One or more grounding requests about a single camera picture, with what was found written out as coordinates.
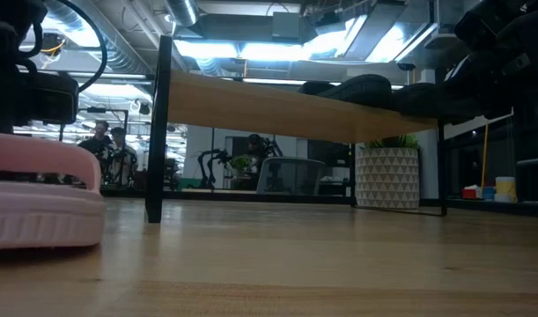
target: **mesh chair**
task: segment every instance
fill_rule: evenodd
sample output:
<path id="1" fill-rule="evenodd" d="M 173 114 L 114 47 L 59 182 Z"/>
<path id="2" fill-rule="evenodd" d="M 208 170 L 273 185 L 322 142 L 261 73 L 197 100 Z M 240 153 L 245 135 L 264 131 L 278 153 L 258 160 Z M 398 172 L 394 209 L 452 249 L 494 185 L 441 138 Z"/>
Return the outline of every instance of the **mesh chair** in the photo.
<path id="1" fill-rule="evenodd" d="M 325 164 L 304 158 L 267 158 L 257 194 L 318 195 Z"/>

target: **floor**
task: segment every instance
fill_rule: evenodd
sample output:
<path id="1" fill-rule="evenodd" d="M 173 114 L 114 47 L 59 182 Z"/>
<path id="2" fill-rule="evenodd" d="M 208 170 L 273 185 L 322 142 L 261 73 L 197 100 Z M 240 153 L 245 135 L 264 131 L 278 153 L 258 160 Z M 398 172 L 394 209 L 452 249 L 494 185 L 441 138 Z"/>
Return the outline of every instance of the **floor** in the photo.
<path id="1" fill-rule="evenodd" d="M 101 246 L 0 251 L 0 316 L 538 316 L 538 218 L 108 200 Z"/>

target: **yellow container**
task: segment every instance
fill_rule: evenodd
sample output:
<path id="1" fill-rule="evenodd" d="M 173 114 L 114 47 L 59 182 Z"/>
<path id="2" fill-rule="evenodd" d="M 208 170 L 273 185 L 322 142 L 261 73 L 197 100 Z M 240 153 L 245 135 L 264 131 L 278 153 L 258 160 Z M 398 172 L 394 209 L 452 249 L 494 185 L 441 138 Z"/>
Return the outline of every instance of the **yellow container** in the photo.
<path id="1" fill-rule="evenodd" d="M 514 177 L 496 177 L 496 193 L 510 195 L 514 203 L 517 202 Z"/>

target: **red object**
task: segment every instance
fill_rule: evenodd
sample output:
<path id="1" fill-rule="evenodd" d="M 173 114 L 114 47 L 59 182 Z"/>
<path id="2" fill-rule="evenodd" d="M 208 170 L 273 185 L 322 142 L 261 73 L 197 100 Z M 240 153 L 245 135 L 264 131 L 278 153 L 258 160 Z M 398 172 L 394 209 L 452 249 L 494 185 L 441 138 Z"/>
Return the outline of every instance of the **red object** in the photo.
<path id="1" fill-rule="evenodd" d="M 463 189 L 462 198 L 464 199 L 476 199 L 476 190 L 475 189 Z"/>

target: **black shoe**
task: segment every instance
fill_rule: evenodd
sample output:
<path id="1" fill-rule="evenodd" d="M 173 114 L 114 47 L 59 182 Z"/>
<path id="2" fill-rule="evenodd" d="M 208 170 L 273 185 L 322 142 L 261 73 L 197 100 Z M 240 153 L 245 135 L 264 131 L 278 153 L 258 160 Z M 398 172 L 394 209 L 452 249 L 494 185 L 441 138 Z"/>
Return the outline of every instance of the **black shoe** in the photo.
<path id="1" fill-rule="evenodd" d="M 358 105 L 394 110 L 392 85 L 379 75 L 361 75 L 333 86 L 324 82 L 306 82 L 298 92 Z"/>
<path id="2" fill-rule="evenodd" d="M 442 85 L 407 85 L 394 92 L 393 99 L 400 114 L 439 119 L 452 124 L 466 122 L 483 114 L 477 100 L 450 94 Z"/>

